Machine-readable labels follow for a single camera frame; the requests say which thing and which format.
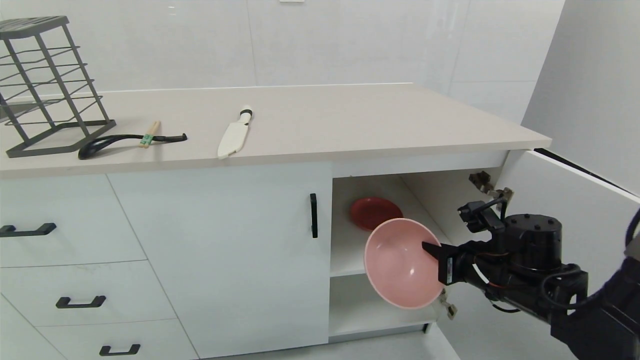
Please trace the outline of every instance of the red plate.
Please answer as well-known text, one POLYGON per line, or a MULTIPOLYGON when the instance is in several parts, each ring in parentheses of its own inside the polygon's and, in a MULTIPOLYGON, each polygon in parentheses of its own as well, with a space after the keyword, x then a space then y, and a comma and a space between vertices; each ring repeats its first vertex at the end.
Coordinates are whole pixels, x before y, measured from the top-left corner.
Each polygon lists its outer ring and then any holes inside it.
POLYGON ((383 222, 401 217, 402 210, 381 197, 364 197, 351 205, 351 221, 366 231, 374 231, 383 222))

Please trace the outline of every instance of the metal dish rack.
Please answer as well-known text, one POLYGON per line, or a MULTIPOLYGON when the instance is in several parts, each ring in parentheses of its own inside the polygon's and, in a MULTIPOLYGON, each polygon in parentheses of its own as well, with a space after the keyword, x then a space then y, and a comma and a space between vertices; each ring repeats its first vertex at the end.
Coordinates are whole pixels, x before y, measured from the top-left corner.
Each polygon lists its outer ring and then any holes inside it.
POLYGON ((59 154, 63 152, 73 152, 80 149, 84 144, 104 134, 108 129, 116 125, 113 119, 109 119, 104 109, 101 99, 93 86, 93 79, 89 78, 86 71, 86 63, 80 59, 78 53, 79 46, 76 46, 67 28, 69 20, 66 16, 35 17, 28 19, 10 19, 0 21, 0 40, 2 40, 8 51, 7 55, 0 56, 0 70, 7 74, 7 69, 15 67, 9 76, 0 79, 0 110, 3 110, 8 117, 6 126, 13 126, 20 134, 22 143, 7 150, 9 158, 22 156, 37 156, 46 154, 59 154), (47 47, 42 37, 42 33, 50 30, 64 31, 68 41, 68 46, 47 47), (12 40, 33 38, 37 44, 36 49, 16 50, 12 40), (54 58, 60 58, 62 54, 72 53, 75 60, 56 64, 54 58), (25 61, 24 58, 34 57, 34 60, 25 61), (50 79, 45 81, 32 81, 30 75, 34 71, 47 72, 50 79), (81 79, 68 79, 72 73, 79 74, 81 79), (55 85, 60 88, 59 95, 41 95, 38 87, 43 85, 55 85), (14 112, 14 104, 9 104, 12 99, 20 99, 20 96, 29 97, 26 104, 20 104, 23 110, 14 112), (77 101, 90 101, 89 104, 78 106, 77 101), (47 107, 60 102, 66 102, 72 116, 68 119, 53 119, 47 111, 47 107), (81 114, 92 106, 98 106, 102 113, 100 120, 84 121, 81 114), (32 111, 40 111, 42 121, 20 122, 19 118, 32 111), (23 126, 33 124, 48 124, 49 128, 41 133, 29 137, 23 126), (77 142, 66 146, 28 149, 30 146, 53 135, 62 129, 79 127, 83 137, 77 142))

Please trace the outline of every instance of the knife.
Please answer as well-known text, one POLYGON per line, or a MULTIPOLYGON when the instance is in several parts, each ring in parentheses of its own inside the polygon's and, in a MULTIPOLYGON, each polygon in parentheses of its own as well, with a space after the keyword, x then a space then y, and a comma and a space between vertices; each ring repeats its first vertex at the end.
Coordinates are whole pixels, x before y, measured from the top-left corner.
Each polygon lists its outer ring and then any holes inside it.
POLYGON ((225 159, 234 152, 240 151, 244 145, 244 139, 249 131, 249 121, 253 116, 253 111, 248 105, 243 106, 240 111, 240 119, 232 122, 227 127, 222 141, 218 146, 218 159, 225 159))

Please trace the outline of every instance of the cabinet handle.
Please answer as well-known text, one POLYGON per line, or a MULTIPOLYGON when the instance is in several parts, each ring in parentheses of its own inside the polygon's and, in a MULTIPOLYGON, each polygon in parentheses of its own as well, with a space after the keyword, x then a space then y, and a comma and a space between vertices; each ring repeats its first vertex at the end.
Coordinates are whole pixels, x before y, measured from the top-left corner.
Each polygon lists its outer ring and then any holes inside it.
POLYGON ((70 297, 61 297, 60 299, 58 299, 58 302, 56 303, 56 307, 58 309, 81 309, 83 307, 100 307, 102 306, 105 300, 107 300, 107 297, 104 295, 101 295, 101 296, 94 297, 93 301, 91 301, 89 304, 70 305, 69 304, 69 302, 71 301, 70 297))
POLYGON ((310 194, 311 198, 311 232, 314 239, 318 238, 318 199, 314 193, 310 194))
POLYGON ((0 227, 0 238, 12 238, 14 236, 42 236, 49 234, 56 228, 56 224, 48 222, 42 224, 38 229, 31 231, 16 231, 15 226, 5 225, 0 227))
POLYGON ((102 349, 100 349, 100 356, 136 355, 138 350, 140 350, 140 344, 131 345, 131 348, 127 352, 109 352, 111 351, 111 347, 104 345, 102 349))

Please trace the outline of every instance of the knife handle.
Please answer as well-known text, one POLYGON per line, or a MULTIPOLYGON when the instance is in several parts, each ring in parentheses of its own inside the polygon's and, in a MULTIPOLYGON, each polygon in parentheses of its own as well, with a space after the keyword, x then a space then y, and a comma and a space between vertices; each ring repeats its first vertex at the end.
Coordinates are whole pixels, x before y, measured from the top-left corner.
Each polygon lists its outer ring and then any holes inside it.
POLYGON ((251 106, 244 105, 242 107, 242 110, 240 111, 240 119, 238 120, 238 122, 245 125, 249 124, 249 121, 251 120, 252 116, 253 116, 253 110, 251 110, 251 106))

